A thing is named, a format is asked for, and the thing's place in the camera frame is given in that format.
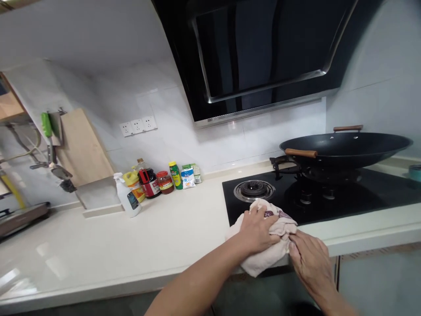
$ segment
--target hand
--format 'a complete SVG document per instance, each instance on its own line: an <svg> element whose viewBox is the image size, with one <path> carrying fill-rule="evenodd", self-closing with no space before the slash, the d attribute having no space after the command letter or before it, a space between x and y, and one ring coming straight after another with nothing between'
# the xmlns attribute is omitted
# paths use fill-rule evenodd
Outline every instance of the hand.
<svg viewBox="0 0 421 316"><path fill-rule="evenodd" d="M281 240L278 235L269 235L269 228L279 217L273 215L265 218L265 211L266 206L262 206L260 210L254 207L251 211L244 212L240 234L243 235L250 254L262 252Z"/></svg>
<svg viewBox="0 0 421 316"><path fill-rule="evenodd" d="M312 298L317 302L335 295L337 291L326 245L300 230L289 238L292 240L289 255L294 269Z"/></svg>
<svg viewBox="0 0 421 316"><path fill-rule="evenodd" d="M326 316L357 316L357 312L336 290L329 250L318 238L300 230L289 236L289 255L295 272Z"/></svg>

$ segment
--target black wok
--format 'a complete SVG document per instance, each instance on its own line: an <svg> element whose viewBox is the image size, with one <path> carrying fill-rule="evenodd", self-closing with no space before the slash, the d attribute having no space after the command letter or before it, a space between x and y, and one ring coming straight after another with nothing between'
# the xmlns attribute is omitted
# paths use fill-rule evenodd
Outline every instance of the black wok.
<svg viewBox="0 0 421 316"><path fill-rule="evenodd" d="M357 169L392 157L412 145L409 138L380 133L360 133L362 125L335 127L358 130L298 137L279 145L297 163L306 167Z"/></svg>

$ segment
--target electrical outlet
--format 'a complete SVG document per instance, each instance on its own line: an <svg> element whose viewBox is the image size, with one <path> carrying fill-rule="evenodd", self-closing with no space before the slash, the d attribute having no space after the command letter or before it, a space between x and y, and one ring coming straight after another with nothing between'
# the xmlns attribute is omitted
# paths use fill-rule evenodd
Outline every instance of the electrical outlet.
<svg viewBox="0 0 421 316"><path fill-rule="evenodd" d="M142 118L143 126L145 130L151 130L157 128L157 124L155 123L155 118L153 116L145 116Z"/></svg>
<svg viewBox="0 0 421 316"><path fill-rule="evenodd" d="M132 125L134 134L146 131L145 126L143 126L143 121L142 121L141 118L137 119L137 120L130 121L130 123Z"/></svg>
<svg viewBox="0 0 421 316"><path fill-rule="evenodd" d="M120 129L121 129L121 132L123 133L124 137L133 135L133 128L132 128L132 124L130 122L121 123Z"/></svg>

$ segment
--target gas stove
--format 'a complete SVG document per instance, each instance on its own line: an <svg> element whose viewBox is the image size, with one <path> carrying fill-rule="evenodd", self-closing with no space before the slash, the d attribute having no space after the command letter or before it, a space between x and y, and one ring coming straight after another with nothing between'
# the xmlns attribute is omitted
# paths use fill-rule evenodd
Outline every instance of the gas stove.
<svg viewBox="0 0 421 316"><path fill-rule="evenodd" d="M369 169L334 172L301 166L279 169L285 156L271 158L274 171L222 183L229 224L263 198L299 225L421 203L421 183Z"/></svg>

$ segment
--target seasoning packet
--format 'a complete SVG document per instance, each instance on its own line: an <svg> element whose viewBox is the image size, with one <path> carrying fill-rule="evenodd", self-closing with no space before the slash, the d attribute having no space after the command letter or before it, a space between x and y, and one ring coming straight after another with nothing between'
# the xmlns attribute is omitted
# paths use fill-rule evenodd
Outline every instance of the seasoning packet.
<svg viewBox="0 0 421 316"><path fill-rule="evenodd" d="M193 168L184 169L181 171L181 180L183 182L183 189L195 187L194 184L194 171Z"/></svg>
<svg viewBox="0 0 421 316"><path fill-rule="evenodd" d="M202 177L200 176L200 168L199 168L198 165L193 163L193 164L189 164L189 165L183 165L182 168L183 169L193 168L194 183L202 183Z"/></svg>

